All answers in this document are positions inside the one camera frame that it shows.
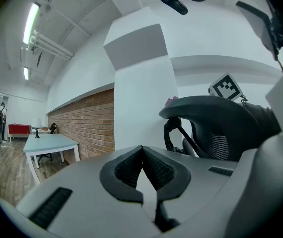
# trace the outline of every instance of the ceiling light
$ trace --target ceiling light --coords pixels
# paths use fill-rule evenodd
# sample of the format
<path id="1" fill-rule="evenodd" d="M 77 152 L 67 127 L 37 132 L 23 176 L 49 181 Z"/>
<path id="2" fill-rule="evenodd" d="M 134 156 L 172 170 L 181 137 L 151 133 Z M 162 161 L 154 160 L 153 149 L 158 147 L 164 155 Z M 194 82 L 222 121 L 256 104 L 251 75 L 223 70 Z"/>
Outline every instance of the ceiling light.
<path id="1" fill-rule="evenodd" d="M 28 68 L 24 67 L 24 68 L 23 68 L 23 73 L 24 73 L 24 78 L 25 78 L 26 80 L 29 80 Z"/>
<path id="2" fill-rule="evenodd" d="M 24 29 L 24 35 L 23 35 L 23 42 L 25 44 L 29 44 L 32 26 L 36 19 L 39 7 L 40 7 L 39 4 L 34 3 L 29 11 L 29 15 L 28 15 L 26 27 Z"/>

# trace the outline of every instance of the red brick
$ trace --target red brick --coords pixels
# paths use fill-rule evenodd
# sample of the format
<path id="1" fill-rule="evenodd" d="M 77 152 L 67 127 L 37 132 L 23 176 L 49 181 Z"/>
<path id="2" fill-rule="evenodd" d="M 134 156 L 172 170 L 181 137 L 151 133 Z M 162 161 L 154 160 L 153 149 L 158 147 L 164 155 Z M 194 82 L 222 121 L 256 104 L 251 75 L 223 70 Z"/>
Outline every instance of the red brick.
<path id="1" fill-rule="evenodd" d="M 79 142 L 81 159 L 114 150 L 114 89 L 70 103 L 48 114 L 48 124 L 56 123 L 58 133 Z M 68 163 L 74 152 L 64 152 Z"/>
<path id="2" fill-rule="evenodd" d="M 110 148 L 115 148 L 115 144 L 113 142 L 107 142 L 105 141 L 105 146 L 110 147 Z"/>

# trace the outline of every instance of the black office chair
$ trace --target black office chair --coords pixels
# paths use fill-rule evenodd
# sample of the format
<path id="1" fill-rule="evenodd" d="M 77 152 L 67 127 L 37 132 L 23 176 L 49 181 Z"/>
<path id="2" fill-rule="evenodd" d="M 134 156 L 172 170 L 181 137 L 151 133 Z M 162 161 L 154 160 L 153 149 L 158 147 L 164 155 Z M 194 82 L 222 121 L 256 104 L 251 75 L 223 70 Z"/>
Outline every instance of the black office chair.
<path id="1" fill-rule="evenodd" d="M 164 126 L 166 148 L 202 158 L 238 161 L 242 153 L 261 143 L 260 127 L 241 105 L 216 96 L 192 96 L 178 99 L 163 108 L 159 115 L 169 121 Z M 191 138 L 181 127 L 180 118 L 189 120 Z M 176 149 L 169 133 L 179 129 L 184 135 L 183 150 Z"/>
<path id="2" fill-rule="evenodd" d="M 51 126 L 50 126 L 50 134 L 53 134 L 54 131 L 57 129 L 57 125 L 55 123 L 53 123 Z M 38 164 L 40 164 L 40 160 L 45 157 L 45 158 L 50 158 L 50 161 L 52 161 L 52 154 L 51 153 L 48 153 L 48 154 L 42 154 L 38 160 Z"/>

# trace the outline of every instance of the white wall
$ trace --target white wall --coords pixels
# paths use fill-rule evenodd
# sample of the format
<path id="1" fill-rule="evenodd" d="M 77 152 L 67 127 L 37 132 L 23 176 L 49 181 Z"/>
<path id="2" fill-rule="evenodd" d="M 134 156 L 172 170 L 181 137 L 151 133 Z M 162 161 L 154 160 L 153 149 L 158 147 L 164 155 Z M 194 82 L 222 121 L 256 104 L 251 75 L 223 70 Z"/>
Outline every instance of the white wall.
<path id="1" fill-rule="evenodd" d="M 177 95 L 173 69 L 168 56 L 146 60 L 116 71 L 114 93 L 115 149 L 135 145 L 165 148 L 159 116 L 168 98 Z M 181 135 L 171 134 L 175 146 Z"/>
<path id="2" fill-rule="evenodd" d="M 0 94 L 9 97 L 7 108 L 7 124 L 31 124 L 32 118 L 40 118 L 45 123 L 47 87 L 32 82 L 19 82 L 18 71 L 9 71 L 0 63 Z"/>
<path id="3" fill-rule="evenodd" d="M 31 124 L 32 118 L 41 119 L 45 124 L 45 110 L 48 87 L 24 79 L 23 66 L 20 63 L 20 49 L 16 45 L 7 43 L 17 56 L 9 64 L 4 45 L 7 39 L 4 35 L 3 17 L 0 14 L 0 95 L 9 97 L 7 124 Z"/>
<path id="4" fill-rule="evenodd" d="M 171 58 L 220 55 L 249 59 L 279 69 L 239 11 L 207 3 L 183 2 L 189 11 L 187 15 L 179 15 L 163 3 L 150 6 L 159 18 Z"/>
<path id="5" fill-rule="evenodd" d="M 183 75 L 182 72 L 176 73 L 178 97 L 183 98 L 188 96 L 208 95 L 209 86 L 218 80 L 223 74 L 224 73 L 187 73 Z M 265 108 L 270 107 L 269 103 L 265 99 L 265 95 L 273 87 L 273 81 L 260 76 L 235 73 L 231 73 L 231 75 L 239 84 L 249 103 L 261 105 Z M 238 98 L 235 102 L 241 103 L 241 99 L 242 98 Z M 191 126 L 189 121 L 182 119 L 182 127 L 188 135 L 191 135 Z"/>
<path id="6" fill-rule="evenodd" d="M 50 87 L 47 112 L 114 87 L 115 71 L 103 44 L 110 26 L 91 36 Z"/>

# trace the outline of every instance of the black mesh panel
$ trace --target black mesh panel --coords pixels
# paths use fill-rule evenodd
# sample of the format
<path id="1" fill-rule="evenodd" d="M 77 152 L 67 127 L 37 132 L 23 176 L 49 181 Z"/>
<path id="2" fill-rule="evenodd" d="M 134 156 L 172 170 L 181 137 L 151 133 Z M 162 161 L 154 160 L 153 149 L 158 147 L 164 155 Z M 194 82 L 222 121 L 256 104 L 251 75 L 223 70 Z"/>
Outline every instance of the black mesh panel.
<path id="1" fill-rule="evenodd" d="M 70 189 L 58 188 L 45 202 L 42 203 L 29 219 L 38 226 L 46 229 L 72 193 L 73 191 Z"/>
<path id="2" fill-rule="evenodd" d="M 146 152 L 143 168 L 155 190 L 159 190 L 174 178 L 173 168 L 159 158 Z"/>
<path id="3" fill-rule="evenodd" d="M 212 132 L 209 127 L 200 128 L 200 147 L 215 159 L 227 160 L 229 157 L 229 147 L 227 139 L 218 132 Z"/>
<path id="4" fill-rule="evenodd" d="M 134 153 L 115 168 L 115 176 L 124 184 L 136 188 L 138 176 L 142 170 L 142 150 Z"/>
<path id="5" fill-rule="evenodd" d="M 221 174 L 221 175 L 229 176 L 229 177 L 233 173 L 233 170 L 225 169 L 225 168 L 220 168 L 220 167 L 215 167 L 215 166 L 210 167 L 208 170 L 212 171 L 212 172 L 215 172 L 215 173 L 218 173 L 218 174 Z"/>

